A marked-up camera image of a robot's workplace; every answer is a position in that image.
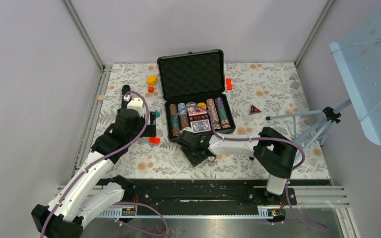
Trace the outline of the blue playing card deck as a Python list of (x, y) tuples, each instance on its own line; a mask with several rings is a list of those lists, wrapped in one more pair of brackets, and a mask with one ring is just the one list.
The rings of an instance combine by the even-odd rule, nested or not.
[(194, 133), (206, 132), (211, 130), (210, 120), (208, 119), (192, 121), (190, 124)]

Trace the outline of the clear plastic disc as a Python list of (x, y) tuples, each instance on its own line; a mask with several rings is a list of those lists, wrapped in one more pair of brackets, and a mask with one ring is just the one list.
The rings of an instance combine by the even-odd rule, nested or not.
[(192, 114), (192, 113), (194, 113), (195, 112), (195, 110), (196, 110), (196, 103), (195, 102), (189, 102), (189, 103), (187, 103), (186, 104), (186, 106), (187, 106), (187, 111), (190, 113), (190, 114)]

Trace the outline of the black poker chip case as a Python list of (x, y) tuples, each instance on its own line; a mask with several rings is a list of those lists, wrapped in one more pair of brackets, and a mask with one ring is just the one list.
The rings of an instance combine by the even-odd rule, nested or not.
[(230, 134), (236, 125), (225, 92), (224, 52), (214, 49), (201, 52), (162, 56), (157, 59), (159, 77), (167, 117), (168, 139), (176, 142), (173, 135), (174, 125), (170, 116), (171, 104), (200, 103), (207, 99), (222, 99), (230, 127), (217, 132)]

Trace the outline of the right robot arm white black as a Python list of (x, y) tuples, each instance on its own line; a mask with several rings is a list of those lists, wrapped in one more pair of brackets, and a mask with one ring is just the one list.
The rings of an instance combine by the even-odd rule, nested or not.
[(195, 133), (184, 129), (177, 143), (193, 166), (208, 157), (226, 154), (257, 160), (268, 172), (264, 196), (271, 204), (277, 204), (284, 198), (285, 184), (291, 177), (297, 151), (301, 149), (270, 127), (249, 135), (226, 135), (212, 131)]

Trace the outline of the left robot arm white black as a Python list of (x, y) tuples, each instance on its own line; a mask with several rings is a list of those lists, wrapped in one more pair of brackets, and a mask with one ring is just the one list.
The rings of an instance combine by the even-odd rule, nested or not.
[(36, 205), (31, 215), (42, 238), (78, 238), (86, 225), (109, 206), (136, 198), (134, 184), (123, 176), (109, 180), (106, 188), (88, 198), (101, 177), (149, 125), (149, 110), (119, 109), (115, 122), (100, 135), (81, 168), (47, 205)]

